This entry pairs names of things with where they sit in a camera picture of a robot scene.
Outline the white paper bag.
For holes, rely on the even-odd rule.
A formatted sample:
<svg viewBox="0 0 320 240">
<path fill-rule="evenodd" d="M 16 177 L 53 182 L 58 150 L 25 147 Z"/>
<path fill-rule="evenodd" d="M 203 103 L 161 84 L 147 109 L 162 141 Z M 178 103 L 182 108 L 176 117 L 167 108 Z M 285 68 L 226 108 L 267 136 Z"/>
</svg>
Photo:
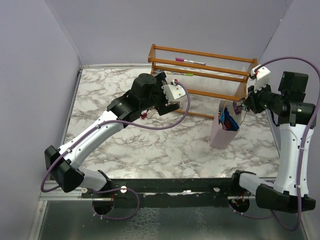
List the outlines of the white paper bag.
<svg viewBox="0 0 320 240">
<path fill-rule="evenodd" d="M 219 110 L 224 110 L 224 108 L 228 109 L 230 115 L 238 123 L 239 125 L 238 131 L 227 131 L 222 129 L 222 126 L 219 124 L 219 121 L 218 121 L 218 112 Z M 235 138 L 235 136 L 240 131 L 241 122 L 242 122 L 242 114 L 235 115 L 234 108 L 233 108 L 233 101 L 221 100 L 211 126 L 210 144 L 209 144 L 210 147 L 218 148 L 218 149 L 226 149 L 228 145 L 231 143 L 231 141 Z"/>
</svg>

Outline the blue M&M's packet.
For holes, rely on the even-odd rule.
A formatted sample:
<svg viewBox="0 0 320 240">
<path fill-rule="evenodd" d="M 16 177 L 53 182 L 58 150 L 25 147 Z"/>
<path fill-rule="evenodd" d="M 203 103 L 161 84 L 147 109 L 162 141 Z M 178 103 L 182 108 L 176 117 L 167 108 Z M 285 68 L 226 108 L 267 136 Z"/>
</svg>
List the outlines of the blue M&M's packet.
<svg viewBox="0 0 320 240">
<path fill-rule="evenodd" d="M 219 110 L 218 111 L 218 123 L 220 125 L 224 125 L 224 120 L 225 120 L 224 111 L 223 110 Z"/>
</svg>

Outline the purple M&M's packet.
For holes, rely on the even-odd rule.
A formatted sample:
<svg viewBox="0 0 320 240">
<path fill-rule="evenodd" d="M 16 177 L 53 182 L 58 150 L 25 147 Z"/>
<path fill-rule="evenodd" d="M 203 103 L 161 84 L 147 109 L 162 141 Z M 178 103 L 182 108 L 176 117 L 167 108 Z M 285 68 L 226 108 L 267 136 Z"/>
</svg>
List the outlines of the purple M&M's packet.
<svg viewBox="0 0 320 240">
<path fill-rule="evenodd" d="M 235 100 L 232 102 L 233 110 L 236 116 L 242 112 L 248 112 L 250 109 L 244 104 L 243 100 Z"/>
</svg>

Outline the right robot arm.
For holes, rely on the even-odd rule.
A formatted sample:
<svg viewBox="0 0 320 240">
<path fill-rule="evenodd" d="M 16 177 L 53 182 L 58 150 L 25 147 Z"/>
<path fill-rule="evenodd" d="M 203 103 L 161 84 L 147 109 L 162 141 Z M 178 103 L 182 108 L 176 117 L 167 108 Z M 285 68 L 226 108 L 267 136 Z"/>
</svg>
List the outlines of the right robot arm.
<svg viewBox="0 0 320 240">
<path fill-rule="evenodd" d="M 279 168 L 274 183 L 252 172 L 237 170 L 229 189 L 236 196 L 250 192 L 263 209 L 286 213 L 311 211 L 316 201 L 309 197 L 307 165 L 308 147 L 316 125 L 311 117 L 316 106 L 304 102 L 309 77 L 304 73 L 283 72 L 278 87 L 280 93 L 272 92 L 270 71 L 265 67 L 252 71 L 250 78 L 255 84 L 247 89 L 245 106 L 255 114 L 269 110 L 278 116 Z"/>
</svg>

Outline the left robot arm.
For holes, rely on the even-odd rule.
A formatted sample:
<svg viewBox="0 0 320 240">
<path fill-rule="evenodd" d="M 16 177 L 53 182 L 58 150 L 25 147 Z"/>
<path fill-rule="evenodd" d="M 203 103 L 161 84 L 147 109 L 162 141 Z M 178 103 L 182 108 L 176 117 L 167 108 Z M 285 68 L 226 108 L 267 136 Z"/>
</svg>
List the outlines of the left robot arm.
<svg viewBox="0 0 320 240">
<path fill-rule="evenodd" d="M 110 179 L 101 170 L 82 168 L 84 160 L 109 137 L 129 125 L 137 126 L 135 121 L 143 111 L 155 109 L 159 115 L 165 115 L 178 110 L 179 99 L 188 95 L 178 81 L 167 83 L 165 73 L 139 74 L 131 88 L 114 99 L 91 126 L 60 147 L 51 145 L 45 150 L 46 175 L 65 193 L 80 187 L 106 197 L 111 190 Z"/>
</svg>

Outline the blue Burts chips bag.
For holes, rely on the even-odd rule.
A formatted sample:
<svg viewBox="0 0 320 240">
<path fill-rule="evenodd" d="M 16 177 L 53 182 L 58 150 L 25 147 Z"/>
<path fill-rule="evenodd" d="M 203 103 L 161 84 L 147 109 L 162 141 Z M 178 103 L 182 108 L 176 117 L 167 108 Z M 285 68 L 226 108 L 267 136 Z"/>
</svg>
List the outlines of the blue Burts chips bag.
<svg viewBox="0 0 320 240">
<path fill-rule="evenodd" d="M 225 131 L 233 131 L 237 132 L 239 130 L 239 125 L 235 121 L 235 119 L 230 115 L 229 111 L 227 108 L 224 108 L 224 125 L 222 126 L 222 129 Z"/>
</svg>

